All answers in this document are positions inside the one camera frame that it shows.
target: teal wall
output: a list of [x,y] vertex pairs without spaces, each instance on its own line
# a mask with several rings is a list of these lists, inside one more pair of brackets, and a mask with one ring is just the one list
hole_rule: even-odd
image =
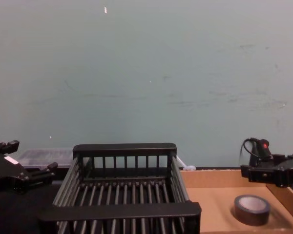
[[0,139],[293,153],[293,0],[0,0]]

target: cardboard tray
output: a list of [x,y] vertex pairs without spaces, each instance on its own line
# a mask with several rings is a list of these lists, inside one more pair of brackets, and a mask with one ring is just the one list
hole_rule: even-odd
[[[204,234],[293,234],[293,190],[250,183],[240,170],[182,171],[191,201],[202,208]],[[234,217],[233,203],[239,195],[257,195],[271,206],[269,221],[259,227],[245,225]]]

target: metal bar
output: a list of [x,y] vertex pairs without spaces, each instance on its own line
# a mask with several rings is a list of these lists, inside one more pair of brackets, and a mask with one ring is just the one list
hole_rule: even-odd
[[105,157],[102,157],[102,163],[103,163],[103,177],[105,177]]
[[73,178],[71,185],[68,187],[68,191],[67,191],[66,195],[64,196],[63,200],[58,204],[58,206],[65,206],[67,204],[67,201],[72,193],[74,186],[76,184],[78,184],[78,181],[79,181],[77,179],[78,176],[79,176],[79,173],[77,173],[76,176]]
[[[148,194],[148,202],[152,204],[152,191],[151,185],[147,184],[147,194]],[[150,230],[153,231],[153,218],[150,219]]]
[[[131,203],[136,204],[136,184],[132,183]],[[136,234],[136,219],[131,220],[131,234]]]
[[77,187],[77,191],[75,192],[74,198],[73,198],[72,202],[70,203],[71,206],[73,206],[75,204],[79,190],[80,190],[80,186]]
[[[59,206],[66,206],[67,204],[70,204],[71,201],[74,199],[74,197],[71,196],[79,187],[79,179],[78,178],[79,173],[76,174],[76,177],[73,180],[73,184],[71,185],[70,189],[68,190],[68,193],[66,195],[66,198],[62,204]],[[59,225],[59,234],[63,234],[65,232],[67,226],[67,222],[60,222]]]
[[60,187],[59,191],[57,192],[54,200],[53,200],[53,205],[58,205],[60,198],[63,198],[64,195],[63,192],[66,191],[70,185],[70,181],[73,178],[73,172],[75,172],[77,170],[77,158],[74,159],[72,165],[70,166],[70,168],[67,171],[67,174],[63,180],[62,186]]
[[[118,196],[119,196],[119,184],[116,187],[116,194],[115,194],[115,205],[118,205]],[[115,234],[116,231],[116,219],[112,222],[111,234]]]
[[91,157],[91,168],[94,170],[94,157]]
[[[162,179],[166,179],[167,176],[149,176],[147,178],[147,180],[154,180],[154,181],[161,181]],[[135,181],[147,181],[145,177],[137,177],[135,178]],[[125,182],[125,181],[132,181],[132,177],[129,177],[129,178],[125,178],[125,177],[122,177],[122,178],[99,178],[99,179],[92,179],[92,178],[85,178],[83,180],[84,183],[100,183],[100,182]]]
[[125,168],[127,168],[127,156],[124,157],[124,161],[125,161],[124,166],[125,166]]
[[177,167],[177,161],[176,161],[176,158],[175,157],[172,157],[172,162],[171,163],[172,163],[173,169],[174,169],[174,171],[176,173],[176,176],[177,176],[178,182],[180,184],[180,187],[181,187],[183,196],[185,197],[185,200],[188,201],[189,200],[189,196],[187,194],[184,181],[181,178],[181,174],[180,174],[179,168]]
[[178,195],[181,198],[181,202],[185,202],[186,199],[183,196],[182,189],[180,188],[180,184],[178,183],[178,179],[176,178],[176,176],[175,176],[173,171],[171,171],[171,176],[173,178],[174,187],[177,189]]
[[117,173],[116,173],[116,167],[117,167],[117,164],[116,164],[116,156],[113,157],[113,160],[114,160],[114,175],[116,177],[117,176]]
[[179,192],[179,190],[178,190],[178,188],[176,186],[176,183],[175,183],[174,179],[170,178],[170,181],[171,181],[171,189],[173,189],[175,191],[175,193],[177,195],[177,198],[178,198],[178,202],[183,202],[183,200],[182,200],[182,198],[180,196],[180,192]]
[[138,168],[138,156],[135,156],[135,168]]
[[[112,192],[112,185],[110,184],[108,186],[108,191],[107,191],[106,205],[109,205],[110,203],[111,192]],[[107,220],[103,220],[102,222],[101,234],[107,234]]]
[[[79,203],[79,206],[82,206],[84,204],[84,199],[86,197],[87,191],[88,191],[88,186],[86,186],[84,189],[83,197]],[[74,229],[76,229],[76,226],[77,226],[77,221],[74,222]]]
[[[167,188],[166,188],[166,184],[163,183],[163,191],[164,191],[164,197],[165,197],[165,202],[169,203],[169,197],[168,197],[168,193],[167,193]],[[173,219],[168,219],[168,227],[169,227],[169,234],[176,234],[176,227],[175,227],[175,223]]]
[[108,186],[108,191],[107,191],[107,198],[106,198],[106,204],[109,205],[110,200],[111,200],[111,192],[112,192],[112,185],[110,184]]
[[[95,192],[96,192],[96,185],[93,185],[93,188],[92,188],[92,192],[91,192],[91,196],[90,196],[90,200],[89,200],[89,206],[91,206],[92,205],[92,202],[93,202],[93,197],[94,197],[94,194],[95,194]],[[87,225],[87,221],[84,221],[84,223],[83,223],[83,227],[82,227],[82,230],[81,230],[81,234],[84,234],[84,232],[86,231],[86,225]],[[87,231],[87,233],[90,233],[90,221],[89,221],[89,227],[88,227],[88,231]]]
[[156,156],[156,167],[157,168],[160,167],[160,156],[159,155]]
[[[97,203],[98,206],[101,205],[103,190],[104,190],[104,185],[101,185],[100,195],[99,195],[99,199],[98,199],[98,203]],[[96,220],[93,221],[92,226],[91,226],[91,234],[94,234],[94,231],[96,230],[96,227],[97,227],[97,223],[98,223],[98,221],[96,221]]]
[[[126,205],[127,204],[127,185],[125,184],[124,186],[124,201],[123,204]],[[123,219],[123,234],[126,234],[126,220]]]
[[[177,192],[176,192],[176,190],[174,188],[173,179],[170,178],[170,181],[171,181],[172,196],[174,197],[175,202],[180,202],[180,198],[178,198]],[[184,229],[184,220],[181,217],[178,218],[178,220],[179,220],[179,223],[180,223],[181,231],[182,231],[182,233],[184,233],[184,231],[185,231],[185,229]]]
[[[156,193],[157,203],[161,203],[160,191],[159,191],[159,188],[158,188],[158,184],[155,184],[155,193]],[[165,224],[164,224],[164,219],[163,218],[160,218],[160,224],[161,224],[162,234],[166,234]]]
[[114,168],[116,168],[116,156],[113,157],[114,160]]
[[[143,197],[143,185],[140,184],[140,203],[144,203],[144,197]],[[142,218],[141,219],[141,233],[146,234],[146,219]]]

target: black wire basket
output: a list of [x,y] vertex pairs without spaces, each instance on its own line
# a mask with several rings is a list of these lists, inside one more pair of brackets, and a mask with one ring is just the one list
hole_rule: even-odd
[[39,214],[42,234],[197,234],[176,145],[77,145],[53,205]]

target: black duct tape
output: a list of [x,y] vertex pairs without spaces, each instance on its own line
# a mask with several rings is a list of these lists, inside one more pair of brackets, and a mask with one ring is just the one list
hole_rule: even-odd
[[268,222],[270,204],[259,196],[241,195],[234,200],[234,212],[240,222],[260,226]]

